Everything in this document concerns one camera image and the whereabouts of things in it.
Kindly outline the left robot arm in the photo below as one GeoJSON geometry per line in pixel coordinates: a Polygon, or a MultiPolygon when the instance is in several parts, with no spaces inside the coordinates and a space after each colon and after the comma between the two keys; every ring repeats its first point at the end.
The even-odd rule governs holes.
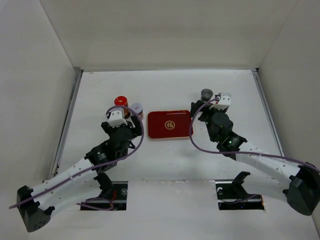
{"type": "Polygon", "coordinates": [[[82,204],[91,199],[108,199],[114,184],[107,171],[131,155],[129,149],[136,150],[132,141],[143,138],[142,121],[131,116],[117,127],[103,122],[101,127],[109,136],[108,140],[93,147],[74,165],[43,183],[17,190],[16,208],[27,232],[38,231],[51,218],[64,209],[82,204]]]}

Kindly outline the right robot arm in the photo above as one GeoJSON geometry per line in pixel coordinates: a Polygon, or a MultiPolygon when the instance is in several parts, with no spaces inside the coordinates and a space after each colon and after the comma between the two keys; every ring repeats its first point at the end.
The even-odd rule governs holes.
{"type": "Polygon", "coordinates": [[[216,99],[191,103],[190,117],[204,122],[209,140],[216,143],[210,154],[247,164],[274,178],[278,186],[260,185],[264,195],[287,202],[296,212],[310,216],[320,203],[320,170],[292,157],[269,154],[233,131],[233,122],[216,99]]]}

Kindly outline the black-top salt grinder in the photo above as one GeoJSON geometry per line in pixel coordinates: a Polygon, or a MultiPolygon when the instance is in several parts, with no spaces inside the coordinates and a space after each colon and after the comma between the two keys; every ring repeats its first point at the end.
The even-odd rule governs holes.
{"type": "Polygon", "coordinates": [[[212,99],[214,93],[211,89],[209,88],[204,88],[201,90],[200,92],[200,99],[203,101],[203,102],[208,102],[212,99]]]}

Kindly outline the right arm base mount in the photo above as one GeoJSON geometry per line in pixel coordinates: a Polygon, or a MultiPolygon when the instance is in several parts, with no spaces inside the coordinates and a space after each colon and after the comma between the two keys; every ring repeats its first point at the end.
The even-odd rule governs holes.
{"type": "Polygon", "coordinates": [[[249,194],[243,188],[245,178],[249,175],[249,172],[242,171],[234,179],[215,181],[219,210],[265,210],[262,196],[259,194],[249,194]]]}

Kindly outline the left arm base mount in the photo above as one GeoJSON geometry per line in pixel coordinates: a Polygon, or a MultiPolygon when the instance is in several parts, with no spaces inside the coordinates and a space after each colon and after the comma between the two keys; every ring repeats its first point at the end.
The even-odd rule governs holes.
{"type": "Polygon", "coordinates": [[[128,181],[113,181],[111,188],[98,197],[79,204],[81,211],[125,211],[127,209],[128,181]]]}

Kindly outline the grey-lid condiment jar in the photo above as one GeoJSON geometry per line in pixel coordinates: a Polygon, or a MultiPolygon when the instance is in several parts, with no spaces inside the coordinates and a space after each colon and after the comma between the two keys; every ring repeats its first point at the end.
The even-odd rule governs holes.
{"type": "Polygon", "coordinates": [[[140,103],[133,103],[130,108],[139,116],[141,120],[144,119],[143,107],[140,103]]]}

